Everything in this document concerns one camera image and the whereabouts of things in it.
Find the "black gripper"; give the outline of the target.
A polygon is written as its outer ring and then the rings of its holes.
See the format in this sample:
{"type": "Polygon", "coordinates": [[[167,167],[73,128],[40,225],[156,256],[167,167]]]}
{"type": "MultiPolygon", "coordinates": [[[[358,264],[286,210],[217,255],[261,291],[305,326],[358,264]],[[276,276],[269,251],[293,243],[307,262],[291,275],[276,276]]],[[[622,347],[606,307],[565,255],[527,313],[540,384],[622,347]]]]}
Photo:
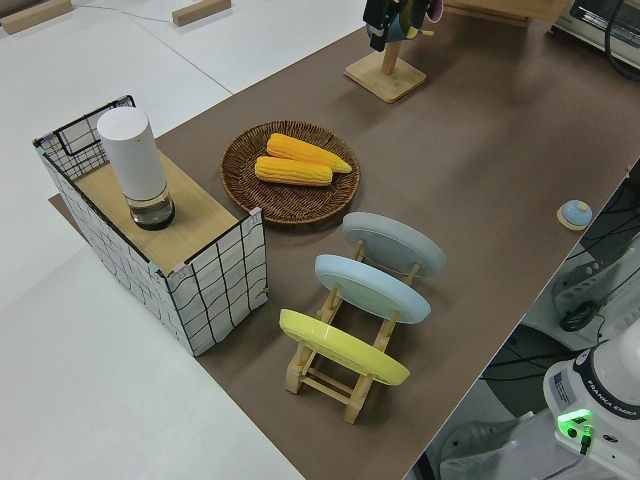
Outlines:
{"type": "Polygon", "coordinates": [[[394,0],[367,0],[363,21],[370,26],[370,47],[383,51],[387,43],[388,24],[400,9],[400,2],[394,0]]]}

